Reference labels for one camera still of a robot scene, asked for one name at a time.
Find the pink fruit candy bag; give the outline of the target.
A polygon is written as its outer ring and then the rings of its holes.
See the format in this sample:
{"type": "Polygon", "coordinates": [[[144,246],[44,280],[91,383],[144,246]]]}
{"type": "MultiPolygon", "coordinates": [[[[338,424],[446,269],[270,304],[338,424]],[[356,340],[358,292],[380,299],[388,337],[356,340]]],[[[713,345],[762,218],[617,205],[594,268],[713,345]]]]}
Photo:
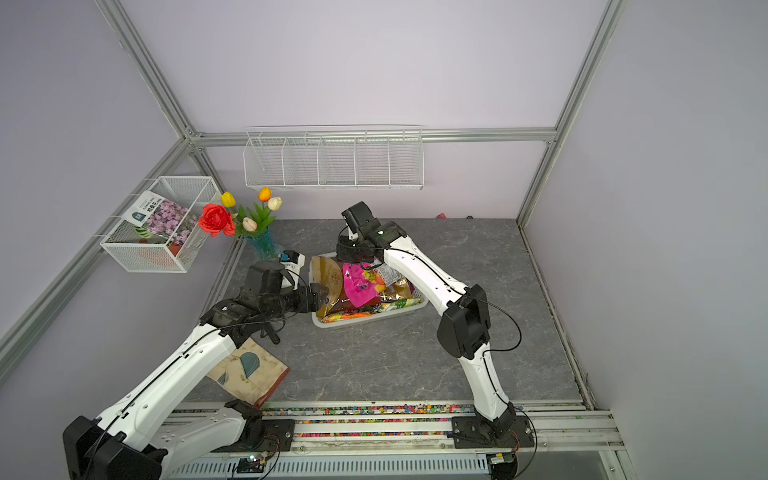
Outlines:
{"type": "Polygon", "coordinates": [[[370,264],[344,263],[342,273],[344,291],[355,308],[367,305],[387,289],[380,272],[370,264]]]}

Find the green Fox's candy bag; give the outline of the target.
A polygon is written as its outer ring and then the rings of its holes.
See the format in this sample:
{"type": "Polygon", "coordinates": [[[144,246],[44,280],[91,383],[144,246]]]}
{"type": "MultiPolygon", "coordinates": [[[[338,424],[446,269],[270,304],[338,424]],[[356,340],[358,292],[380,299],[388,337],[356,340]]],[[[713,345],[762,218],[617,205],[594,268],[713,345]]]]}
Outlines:
{"type": "Polygon", "coordinates": [[[317,318],[320,324],[332,324],[339,322],[362,321],[373,317],[386,318],[399,315],[405,311],[419,309],[427,305],[422,299],[403,299],[390,303],[382,303],[377,306],[363,307],[362,309],[331,313],[322,318],[317,318]]]}

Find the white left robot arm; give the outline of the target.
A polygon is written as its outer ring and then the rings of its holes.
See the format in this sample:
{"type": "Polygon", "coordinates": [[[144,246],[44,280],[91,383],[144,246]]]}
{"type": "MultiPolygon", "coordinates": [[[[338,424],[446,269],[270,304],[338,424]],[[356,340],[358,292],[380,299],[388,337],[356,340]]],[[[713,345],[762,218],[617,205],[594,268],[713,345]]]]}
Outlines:
{"type": "Polygon", "coordinates": [[[233,298],[205,312],[183,343],[146,379],[96,418],[79,416],[63,432],[72,479],[164,479],[220,448],[277,452],[293,429],[266,421],[254,404],[232,400],[203,419],[175,430],[163,423],[219,363],[258,332],[273,342],[273,324],[290,314],[317,311],[327,291],[301,276],[304,255],[285,251],[259,261],[233,298]]]}

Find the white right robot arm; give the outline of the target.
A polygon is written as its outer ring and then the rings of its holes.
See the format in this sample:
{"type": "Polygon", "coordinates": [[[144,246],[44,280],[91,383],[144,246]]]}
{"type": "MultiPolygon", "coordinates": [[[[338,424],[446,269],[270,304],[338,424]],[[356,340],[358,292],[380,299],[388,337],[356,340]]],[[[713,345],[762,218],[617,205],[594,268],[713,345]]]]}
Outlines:
{"type": "Polygon", "coordinates": [[[394,222],[374,217],[364,202],[342,216],[337,256],[349,264],[377,261],[410,281],[440,316],[437,339],[456,358],[470,386],[479,419],[496,429],[509,429],[517,419],[515,406],[504,392],[492,361],[491,319],[485,290],[453,278],[415,244],[394,222]]]}

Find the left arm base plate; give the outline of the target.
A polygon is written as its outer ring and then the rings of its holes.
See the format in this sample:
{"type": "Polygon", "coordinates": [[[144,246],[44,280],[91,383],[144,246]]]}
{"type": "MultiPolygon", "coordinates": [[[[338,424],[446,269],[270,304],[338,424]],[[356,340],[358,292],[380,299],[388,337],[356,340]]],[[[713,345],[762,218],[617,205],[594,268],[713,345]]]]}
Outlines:
{"type": "Polygon", "coordinates": [[[289,419],[248,420],[240,437],[218,452],[289,451],[293,442],[295,422],[289,419]]]}

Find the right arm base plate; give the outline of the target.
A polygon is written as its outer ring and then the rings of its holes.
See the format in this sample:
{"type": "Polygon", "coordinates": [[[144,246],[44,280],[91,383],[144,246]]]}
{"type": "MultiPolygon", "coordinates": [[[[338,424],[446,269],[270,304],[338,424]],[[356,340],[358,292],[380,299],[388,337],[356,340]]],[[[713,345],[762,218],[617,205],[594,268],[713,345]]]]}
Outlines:
{"type": "Polygon", "coordinates": [[[479,416],[453,417],[447,436],[457,449],[511,449],[533,447],[533,427],[523,416],[490,422],[479,416]]]}

